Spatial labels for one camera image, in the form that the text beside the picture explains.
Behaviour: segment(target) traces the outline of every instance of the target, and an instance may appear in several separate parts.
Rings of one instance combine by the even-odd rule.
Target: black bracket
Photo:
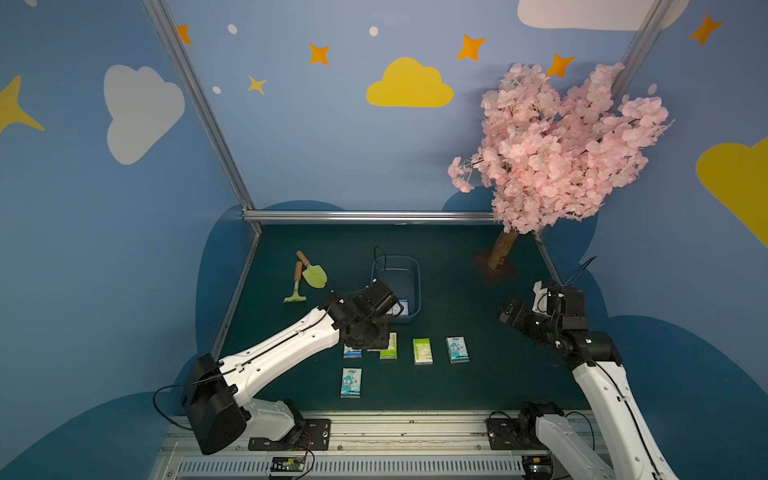
[[[248,441],[248,449],[257,452],[290,452],[307,450],[311,446],[313,452],[328,450],[328,438],[331,434],[330,419],[304,419],[304,428],[297,442],[274,442],[269,439],[252,438]]]
[[[517,420],[487,419],[488,443],[491,450],[549,450],[541,443],[523,443],[517,431]]]

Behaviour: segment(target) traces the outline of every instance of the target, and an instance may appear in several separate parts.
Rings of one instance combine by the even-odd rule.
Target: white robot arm
[[[581,291],[537,283],[535,292],[534,309],[512,300],[501,320],[562,354],[598,421],[613,468],[574,433],[552,403],[524,405],[516,424],[521,443],[552,450],[574,480],[677,480],[634,401],[611,338],[588,331]],[[290,449],[303,431],[300,412],[290,401],[254,396],[297,363],[338,343],[385,348],[391,320],[386,313],[397,302],[381,282],[353,299],[331,293],[298,322],[258,345],[219,362],[210,355],[198,359],[182,405],[202,453],[218,452],[242,435]]]
[[[563,356],[598,421],[613,468],[574,433],[553,403],[527,403],[515,426],[518,438],[552,450],[574,480],[677,480],[634,401],[616,346],[608,334],[589,331],[583,293],[542,282],[534,293],[532,308],[512,300],[501,321]]]
[[[181,405],[202,453],[218,452],[242,435],[282,443],[286,450],[295,445],[304,421],[290,400],[253,396],[297,363],[338,343],[385,349],[392,319],[387,313],[397,303],[375,280],[351,299],[331,291],[301,320],[262,343],[218,362],[210,354],[197,359]]]

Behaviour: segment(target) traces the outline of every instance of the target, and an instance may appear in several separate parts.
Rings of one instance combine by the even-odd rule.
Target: black cable
[[[592,429],[592,422],[590,422],[587,416],[581,412],[570,412],[565,416],[565,418],[568,418],[569,415],[573,415],[573,414],[581,415],[584,417],[584,420],[587,421],[587,424],[589,425],[589,431],[592,432],[592,449],[594,450],[594,430]]]
[[[603,373],[605,373],[605,375],[607,375],[607,377],[609,378],[611,383],[613,383],[614,387],[616,387],[616,391],[619,392],[619,396],[621,397],[621,399],[624,400],[624,404],[627,406],[627,410],[629,411],[629,415],[630,415],[630,417],[632,417],[632,422],[634,423],[634,427],[637,430],[637,436],[640,437],[640,442],[643,444],[643,449],[645,450],[645,454],[648,455],[648,460],[650,461],[650,466],[654,467],[654,471],[656,472],[656,475],[659,475],[660,474],[659,473],[659,469],[656,466],[656,462],[654,462],[654,457],[650,454],[650,450],[648,450],[648,446],[645,445],[645,439],[643,438],[643,432],[640,430],[640,426],[637,424],[637,419],[634,417],[634,412],[632,412],[632,408],[629,406],[629,402],[627,402],[627,400],[626,400],[627,397],[624,396],[623,392],[619,388],[619,385],[614,381],[614,377],[612,377],[611,374],[608,373],[608,371],[606,369],[604,369],[603,366],[600,363],[595,362],[594,364],[599,366],[600,370],[602,370]]]
[[[538,299],[538,302],[536,302],[536,310],[538,310],[539,312],[541,312],[541,301],[545,298],[547,298],[546,293],[542,295],[540,299]]]
[[[490,420],[491,417],[494,416],[494,415],[503,415],[503,416],[507,417],[510,420],[514,420],[511,416],[509,416],[507,414],[507,412],[502,412],[501,410],[494,410],[493,412],[489,413],[488,414],[488,420]]]
[[[268,349],[264,350],[263,352],[261,352],[261,353],[257,353],[256,355],[254,355],[254,356],[250,357],[248,360],[246,360],[245,362],[243,362],[241,365],[242,365],[242,366],[248,365],[249,363],[251,363],[251,362],[252,362],[252,361],[254,361],[255,359],[257,359],[257,358],[259,358],[260,356],[262,356],[263,354],[265,354],[265,353],[268,353],[268,352],[269,352],[269,351],[271,351],[272,349],[275,349],[275,348],[277,348],[278,346],[281,346],[281,345],[283,345],[283,344],[284,344],[285,342],[287,342],[288,340],[290,340],[290,339],[292,339],[293,337],[295,337],[295,336],[299,335],[299,333],[301,333],[301,332],[306,332],[307,330],[311,329],[312,327],[314,327],[314,326],[315,326],[315,325],[317,325],[318,323],[322,322],[322,321],[323,321],[323,319],[324,319],[324,318],[326,318],[326,315],[328,315],[328,312],[331,310],[331,306],[332,306],[334,303],[336,303],[336,302],[338,302],[338,300],[334,300],[334,301],[332,301],[332,302],[331,302],[331,304],[330,304],[330,305],[328,305],[328,308],[326,308],[326,312],[323,314],[323,316],[321,316],[321,317],[320,317],[320,319],[319,319],[319,320],[317,320],[317,321],[316,321],[315,323],[313,323],[312,325],[310,325],[310,326],[306,327],[306,328],[305,328],[305,329],[303,329],[303,330],[300,330],[299,332],[296,332],[296,333],[294,333],[293,335],[289,336],[288,338],[286,338],[286,339],[285,339],[285,340],[283,340],[282,342],[279,342],[279,343],[276,343],[276,344],[272,345],[270,348],[268,348]]]
[[[310,473],[312,469],[315,468],[315,464],[317,463],[317,459],[315,458],[315,452],[312,451],[312,437],[310,437],[309,433],[306,433],[306,451],[312,456],[312,465],[310,465],[310,467],[306,470],[306,472],[296,477],[296,480],[299,480],[299,478],[302,478],[304,475],[307,475],[308,473]],[[304,465],[306,467],[306,453],[304,454]]]
[[[236,370],[236,369],[231,369],[229,372],[224,372],[224,373],[217,373],[217,374],[216,374],[216,375],[214,375],[214,376],[209,376],[209,377],[207,377],[207,378],[205,378],[205,379],[202,379],[202,380],[197,380],[196,382],[189,382],[189,383],[177,383],[177,384],[175,384],[175,385],[166,385],[166,386],[161,386],[159,389],[155,390],[155,391],[154,391],[154,394],[152,395],[152,406],[154,407],[155,411],[156,411],[157,413],[159,413],[159,414],[160,414],[160,416],[161,416],[161,417],[163,417],[164,419],[166,419],[166,420],[167,420],[168,422],[170,422],[171,424],[173,424],[173,425],[176,425],[176,426],[177,426],[177,427],[179,427],[180,429],[189,430],[190,432],[192,432],[193,430],[192,430],[191,428],[189,428],[189,427],[185,427],[185,426],[183,426],[183,425],[179,425],[178,423],[174,422],[174,421],[173,421],[173,420],[172,420],[172,419],[171,419],[171,418],[170,418],[168,415],[165,415],[165,414],[164,414],[164,413],[163,413],[163,412],[160,410],[160,407],[159,407],[159,406],[157,406],[157,394],[158,394],[158,393],[160,393],[160,392],[162,392],[162,391],[163,391],[163,390],[165,390],[165,389],[172,389],[172,388],[174,388],[174,387],[178,387],[178,386],[189,386],[189,385],[196,385],[196,384],[198,384],[198,383],[205,383],[205,382],[210,382],[211,380],[220,379],[221,377],[223,377],[223,376],[225,376],[225,375],[228,375],[228,374],[230,374],[230,373],[234,372],[235,370]]]
[[[376,245],[375,247],[373,247],[373,262],[376,264],[376,266],[379,266],[379,258],[376,256],[376,249],[377,249],[377,248],[381,249],[381,251],[382,251],[382,253],[383,253],[383,255],[382,255],[382,256],[384,257],[384,268],[382,268],[382,269],[379,271],[379,276],[378,276],[378,277],[376,277],[376,281],[379,281],[379,280],[381,280],[381,279],[382,279],[382,276],[384,275],[384,270],[386,270],[386,251],[384,251],[384,249],[383,249],[383,248],[381,248],[381,247],[380,247],[380,246],[378,246],[378,245]]]
[[[592,260],[594,260],[594,259],[596,259],[596,258],[597,258],[597,256],[595,256],[595,257],[592,257],[591,259],[589,259],[589,260],[587,260],[586,262],[584,262],[583,264],[581,264],[581,265],[580,265],[580,266],[579,266],[579,267],[576,269],[576,271],[575,271],[575,272],[573,272],[573,273],[571,274],[571,277],[570,277],[568,280],[566,280],[566,281],[565,281],[565,283],[563,283],[563,288],[565,288],[566,286],[570,285],[570,284],[571,284],[571,281],[574,281],[574,282],[575,282],[576,280],[578,280],[578,277],[580,277],[580,276],[581,276],[581,274],[582,274],[582,273],[584,273],[584,271],[587,269],[587,267],[589,266],[589,264],[590,264],[590,263],[592,263]]]

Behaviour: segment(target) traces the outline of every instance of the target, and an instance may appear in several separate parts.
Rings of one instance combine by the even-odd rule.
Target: artificial cherry blossom tree
[[[653,145],[669,125],[660,98],[622,98],[617,116],[609,112],[611,85],[624,66],[598,65],[564,98],[541,66],[515,64],[499,89],[482,97],[485,109],[478,153],[453,160],[453,185],[467,193],[472,172],[495,186],[494,218],[504,232],[488,258],[499,267],[519,233],[539,231],[558,218],[580,220],[597,213],[615,187],[633,182]]]

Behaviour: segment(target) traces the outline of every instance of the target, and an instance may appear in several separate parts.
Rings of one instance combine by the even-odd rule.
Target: plastic bin
[[[371,281],[379,278],[383,281],[399,299],[408,300],[408,315],[400,315],[392,319],[392,323],[411,323],[413,317],[422,309],[422,281],[419,272],[419,262],[411,257],[400,255],[377,257],[371,269]]]

